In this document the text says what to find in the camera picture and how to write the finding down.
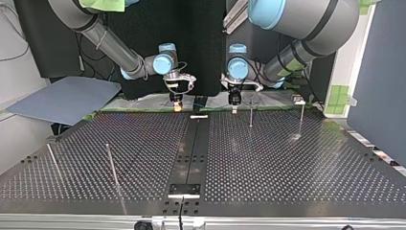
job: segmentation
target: metal clamp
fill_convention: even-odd
[[[252,81],[252,80],[235,81],[235,80],[230,80],[230,79],[228,79],[228,78],[225,78],[225,77],[223,76],[220,81],[221,81],[221,82],[227,82],[227,83],[230,83],[230,84],[233,84],[233,85],[236,85],[236,84],[255,85],[255,86],[256,86],[256,89],[255,89],[256,92],[260,92],[260,91],[263,90],[263,85],[261,85],[260,83],[258,83],[258,82],[256,82],[256,81]]]

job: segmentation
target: green tape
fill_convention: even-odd
[[[79,2],[84,8],[93,8],[103,12],[125,11],[125,0],[79,0]]]
[[[296,59],[293,59],[290,61],[289,64],[286,65],[286,68],[291,70],[291,71],[299,71],[303,70],[305,67]],[[286,70],[281,70],[280,73],[278,74],[279,77],[287,77],[291,75],[291,73],[287,72]]]
[[[360,14],[361,15],[367,15],[368,12],[370,11],[371,5],[376,4],[378,2],[377,0],[359,0],[359,5],[360,5]]]
[[[327,114],[343,115],[349,101],[350,87],[347,85],[332,85],[327,103]]]

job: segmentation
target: silver cylinder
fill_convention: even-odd
[[[79,30],[94,20],[92,12],[80,9],[73,0],[48,0],[56,16],[69,28]]]
[[[290,46],[280,52],[282,64],[287,66],[294,59],[310,62],[336,52],[352,36],[358,18],[358,0],[286,0],[273,30],[300,41],[294,43],[296,56]],[[283,69],[275,57],[265,66],[264,74],[277,81]]]
[[[106,30],[95,14],[97,11],[84,9],[73,0],[49,0],[49,3],[66,26],[86,36],[132,79],[144,77],[146,69],[151,75],[154,74],[152,67],[143,66],[146,61],[142,61],[112,31]]]
[[[273,31],[304,39],[322,19],[329,0],[286,0],[281,20]]]
[[[137,54],[131,51],[112,31],[107,31],[100,20],[81,33],[127,73],[139,68],[140,60]]]
[[[298,54],[298,56],[302,59],[304,62],[310,62],[314,58],[313,55],[309,54],[301,41],[296,40],[293,43],[295,50]],[[287,66],[290,62],[295,60],[295,55],[293,54],[292,48],[287,46],[284,50],[280,52],[280,57],[281,57],[281,62],[284,64],[284,66]],[[266,66],[263,69],[264,75],[271,81],[278,81],[282,78],[282,76],[279,75],[279,73],[284,70],[282,65],[280,64],[278,57],[274,57],[271,61],[266,64]]]

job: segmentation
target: perforated table surface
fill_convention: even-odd
[[[406,178],[307,111],[101,114],[0,176],[0,213],[406,219]],[[120,186],[105,145],[111,147]],[[198,199],[170,199],[198,184]]]

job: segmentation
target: vertical metal pin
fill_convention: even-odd
[[[251,98],[251,102],[250,102],[250,110],[251,110],[251,114],[250,114],[250,127],[253,127],[253,113],[254,113],[254,108],[253,108],[253,99]]]
[[[54,151],[52,150],[51,144],[47,144],[47,148],[48,148],[49,153],[51,154],[52,161],[54,161],[54,164],[57,165],[57,161],[56,161],[56,158],[54,155]]]
[[[119,178],[117,177],[117,174],[116,174],[116,167],[114,166],[113,155],[111,154],[110,145],[105,144],[105,148],[107,150],[108,159],[110,160],[110,166],[111,166],[111,171],[113,172],[114,181],[116,182],[117,186],[120,186]]]
[[[305,104],[302,105],[301,123],[304,121],[304,115],[305,115]]]

